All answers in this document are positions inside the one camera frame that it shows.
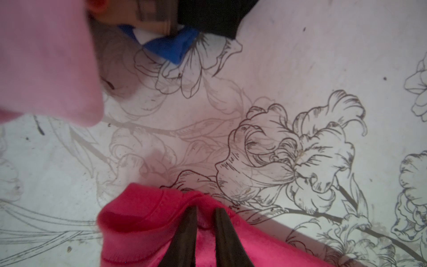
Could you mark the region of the magenta t-shirt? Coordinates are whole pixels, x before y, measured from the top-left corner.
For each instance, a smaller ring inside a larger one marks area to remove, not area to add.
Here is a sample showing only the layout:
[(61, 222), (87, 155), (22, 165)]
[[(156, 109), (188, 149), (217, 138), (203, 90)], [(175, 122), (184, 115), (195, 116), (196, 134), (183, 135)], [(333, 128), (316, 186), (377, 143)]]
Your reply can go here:
[(102, 267), (156, 267), (188, 208), (197, 208), (195, 265), (214, 267), (217, 208), (224, 208), (256, 267), (327, 267), (328, 263), (274, 239), (231, 209), (198, 191), (181, 192), (130, 184), (97, 217), (102, 232)]

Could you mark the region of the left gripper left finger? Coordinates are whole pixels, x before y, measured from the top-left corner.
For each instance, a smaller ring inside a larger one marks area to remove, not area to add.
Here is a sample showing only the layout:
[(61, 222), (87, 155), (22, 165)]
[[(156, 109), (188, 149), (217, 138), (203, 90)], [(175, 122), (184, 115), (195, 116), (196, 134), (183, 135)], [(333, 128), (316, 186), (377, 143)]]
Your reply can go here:
[(186, 209), (168, 250), (158, 267), (194, 267), (197, 238), (197, 207)]

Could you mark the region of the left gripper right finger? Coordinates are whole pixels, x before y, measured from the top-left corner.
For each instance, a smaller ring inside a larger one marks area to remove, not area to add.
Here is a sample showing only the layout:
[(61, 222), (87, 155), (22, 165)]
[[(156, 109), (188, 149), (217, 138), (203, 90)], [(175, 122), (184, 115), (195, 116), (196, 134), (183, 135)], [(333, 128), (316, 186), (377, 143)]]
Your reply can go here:
[(217, 267), (254, 267), (225, 209), (215, 209)]

